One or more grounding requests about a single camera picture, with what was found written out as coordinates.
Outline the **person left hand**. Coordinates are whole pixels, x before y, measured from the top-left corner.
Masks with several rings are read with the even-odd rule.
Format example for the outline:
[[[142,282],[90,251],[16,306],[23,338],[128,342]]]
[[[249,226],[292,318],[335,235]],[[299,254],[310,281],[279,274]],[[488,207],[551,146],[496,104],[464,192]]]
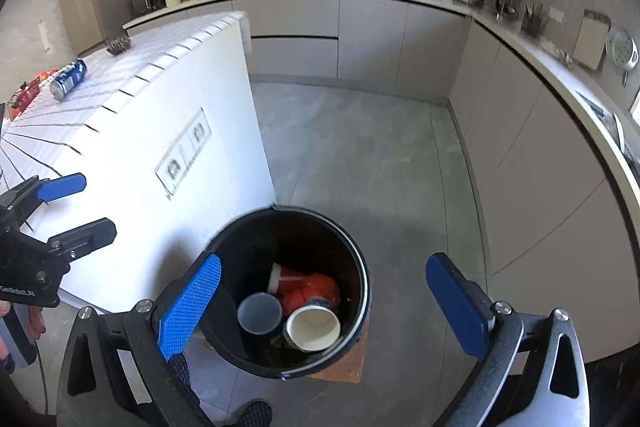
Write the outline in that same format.
[[[32,365],[36,342],[45,331],[41,307],[1,301],[1,362],[20,369]]]

